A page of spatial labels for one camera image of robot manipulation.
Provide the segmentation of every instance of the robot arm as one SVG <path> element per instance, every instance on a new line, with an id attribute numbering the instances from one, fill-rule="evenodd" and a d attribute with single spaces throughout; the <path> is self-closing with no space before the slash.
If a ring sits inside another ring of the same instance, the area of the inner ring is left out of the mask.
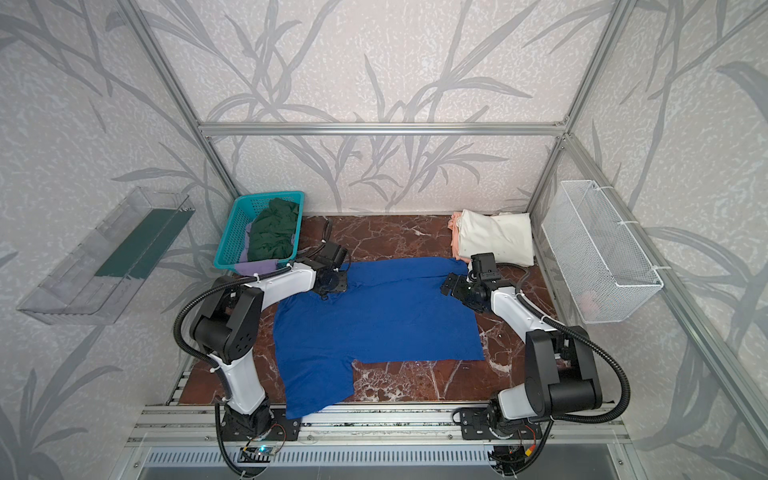
<path id="1" fill-rule="evenodd" d="M 493 253 L 472 256 L 467 277 L 451 274 L 442 286 L 445 295 L 462 301 L 476 312 L 500 316 L 525 342 L 525 384 L 502 390 L 492 402 L 505 420 L 537 418 L 596 409 L 602 393 L 592 351 L 582 341 L 545 323 L 525 295 L 502 279 Z M 581 335 L 581 327 L 572 327 Z M 558 368 L 557 360 L 564 362 Z"/>
<path id="2" fill-rule="evenodd" d="M 346 272 L 339 272 L 347 250 L 332 242 L 310 259 L 297 260 L 289 270 L 221 290 L 207 297 L 190 325 L 190 336 L 213 359 L 229 387 L 226 416 L 250 437 L 270 427 L 270 402 L 253 363 L 259 318 L 267 307 L 310 290 L 325 296 L 346 291 Z M 222 276 L 214 288 L 231 281 Z"/>

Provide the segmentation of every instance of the teal plastic basket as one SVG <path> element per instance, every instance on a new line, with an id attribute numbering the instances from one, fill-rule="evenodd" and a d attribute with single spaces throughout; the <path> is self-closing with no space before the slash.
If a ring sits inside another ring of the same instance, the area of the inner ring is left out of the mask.
<path id="1" fill-rule="evenodd" d="M 286 263 L 296 257 L 299 249 L 299 231 L 301 230 L 301 216 L 304 212 L 304 192 L 272 192 L 268 194 L 243 195 L 234 201 L 230 219 L 227 221 L 227 228 L 221 236 L 219 250 L 214 257 L 214 266 L 222 270 L 231 270 L 235 273 L 235 265 L 240 262 L 240 254 L 245 247 L 245 227 L 253 222 L 259 214 L 267 208 L 270 200 L 273 198 L 282 198 L 299 204 L 299 219 L 296 222 L 296 236 L 293 240 L 293 254 L 288 258 L 280 259 L 278 266 L 284 266 Z"/>

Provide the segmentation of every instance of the metal vent grille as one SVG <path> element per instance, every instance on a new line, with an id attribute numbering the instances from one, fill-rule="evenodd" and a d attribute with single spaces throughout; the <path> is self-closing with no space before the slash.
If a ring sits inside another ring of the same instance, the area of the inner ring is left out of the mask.
<path id="1" fill-rule="evenodd" d="M 235 462 L 237 449 L 227 448 Z M 153 447 L 145 467 L 205 467 L 224 462 L 216 447 Z M 488 465 L 483 445 L 286 446 L 269 467 Z"/>

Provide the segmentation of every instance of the wallpaper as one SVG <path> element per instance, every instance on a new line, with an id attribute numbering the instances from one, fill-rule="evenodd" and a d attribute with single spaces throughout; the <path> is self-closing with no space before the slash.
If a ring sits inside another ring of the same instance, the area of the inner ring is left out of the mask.
<path id="1" fill-rule="evenodd" d="M 558 183 L 583 179 L 568 154 L 561 155 L 531 217 L 541 248 L 538 261 L 550 273 L 552 293 L 564 309 L 561 314 L 572 323 L 580 317 L 541 221 Z M 623 322 L 584 327 L 629 377 L 632 397 L 621 418 L 648 478 L 768 478 L 768 458 L 661 295 Z M 601 359 L 597 363 L 604 401 L 617 400 L 621 390 L 615 373 Z"/>
<path id="2" fill-rule="evenodd" d="M 204 121 L 559 121 L 613 0 L 139 3 Z"/>
<path id="3" fill-rule="evenodd" d="M 593 2 L 142 0 L 203 121 L 558 121 L 613 8 Z M 553 139 L 232 137 L 243 192 L 314 213 L 520 210 Z"/>
<path id="4" fill-rule="evenodd" d="M 0 4 L 0 477 L 107 478 L 180 367 L 179 305 L 217 276 L 231 199 L 115 6 Z M 197 211 L 110 326 L 47 326 L 15 308 L 141 185 Z"/>
<path id="5" fill-rule="evenodd" d="M 309 213 L 522 212 L 553 140 L 223 137 L 216 148 L 243 192 L 302 190 Z"/>
<path id="6" fill-rule="evenodd" d="M 766 45 L 765 1 L 635 10 L 577 134 L 768 395 Z"/>

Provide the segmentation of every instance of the clear plastic shelf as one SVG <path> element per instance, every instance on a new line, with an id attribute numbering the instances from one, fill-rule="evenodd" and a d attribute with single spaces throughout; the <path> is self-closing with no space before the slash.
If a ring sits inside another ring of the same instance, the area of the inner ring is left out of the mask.
<path id="1" fill-rule="evenodd" d="M 186 194 L 133 189 L 18 309 L 48 324 L 114 323 L 193 213 Z"/>

